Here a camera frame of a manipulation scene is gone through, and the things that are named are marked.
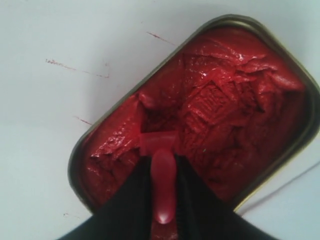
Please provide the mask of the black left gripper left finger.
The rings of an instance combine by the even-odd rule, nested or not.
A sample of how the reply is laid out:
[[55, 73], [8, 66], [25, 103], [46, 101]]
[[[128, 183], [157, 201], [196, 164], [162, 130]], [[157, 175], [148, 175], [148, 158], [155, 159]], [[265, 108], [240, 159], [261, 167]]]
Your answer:
[[116, 193], [62, 240], [149, 240], [152, 225], [151, 158], [141, 157]]

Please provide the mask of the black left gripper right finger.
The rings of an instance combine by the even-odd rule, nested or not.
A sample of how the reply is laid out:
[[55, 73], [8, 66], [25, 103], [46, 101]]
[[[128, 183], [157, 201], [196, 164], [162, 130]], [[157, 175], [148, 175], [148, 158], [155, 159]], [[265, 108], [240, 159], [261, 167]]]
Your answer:
[[185, 156], [177, 164], [176, 223], [180, 240], [260, 240], [262, 232], [226, 206]]

